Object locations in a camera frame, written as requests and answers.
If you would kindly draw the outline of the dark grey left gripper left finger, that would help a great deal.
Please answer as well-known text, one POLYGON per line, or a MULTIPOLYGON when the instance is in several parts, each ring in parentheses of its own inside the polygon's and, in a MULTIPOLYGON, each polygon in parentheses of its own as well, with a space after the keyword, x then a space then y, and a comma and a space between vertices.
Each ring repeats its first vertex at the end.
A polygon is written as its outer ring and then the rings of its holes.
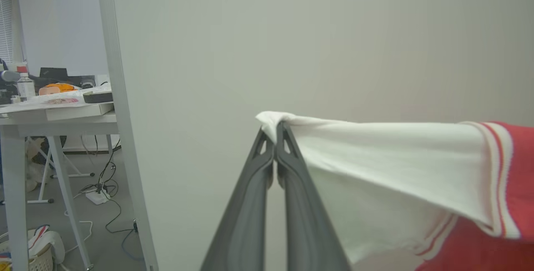
POLYGON ((263 271, 267 192, 273 182, 274 144, 259 130, 221 218, 202 271, 263 271))

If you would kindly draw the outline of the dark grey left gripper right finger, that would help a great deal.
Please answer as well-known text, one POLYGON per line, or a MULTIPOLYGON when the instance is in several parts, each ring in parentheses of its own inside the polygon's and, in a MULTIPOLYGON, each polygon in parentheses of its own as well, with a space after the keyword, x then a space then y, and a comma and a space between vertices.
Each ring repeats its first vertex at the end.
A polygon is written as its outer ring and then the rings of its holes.
POLYGON ((287 269, 349 271, 350 263, 290 125, 280 122, 276 133, 278 182, 285 192, 287 269))

